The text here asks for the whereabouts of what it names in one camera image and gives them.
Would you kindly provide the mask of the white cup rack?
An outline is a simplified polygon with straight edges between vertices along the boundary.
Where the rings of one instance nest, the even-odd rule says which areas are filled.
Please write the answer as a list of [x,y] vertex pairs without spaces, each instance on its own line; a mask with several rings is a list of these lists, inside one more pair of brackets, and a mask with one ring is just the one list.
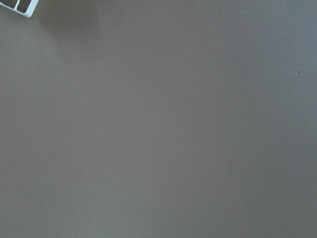
[[38,0],[0,0],[0,5],[24,17],[30,18]]

